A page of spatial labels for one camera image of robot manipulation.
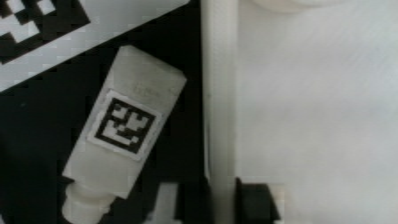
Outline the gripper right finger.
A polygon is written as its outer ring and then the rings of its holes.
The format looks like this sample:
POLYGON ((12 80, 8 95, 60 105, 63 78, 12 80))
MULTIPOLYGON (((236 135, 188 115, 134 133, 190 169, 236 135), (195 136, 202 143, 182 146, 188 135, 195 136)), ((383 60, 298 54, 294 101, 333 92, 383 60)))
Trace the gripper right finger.
POLYGON ((234 178, 234 224, 277 224, 280 213, 270 187, 234 178))

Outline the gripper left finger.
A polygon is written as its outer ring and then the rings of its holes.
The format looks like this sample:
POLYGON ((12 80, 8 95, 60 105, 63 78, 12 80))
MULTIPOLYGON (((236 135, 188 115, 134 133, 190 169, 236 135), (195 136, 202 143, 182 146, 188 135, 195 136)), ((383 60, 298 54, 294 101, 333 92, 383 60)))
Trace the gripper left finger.
POLYGON ((207 186, 163 182, 142 224, 207 224, 207 186))

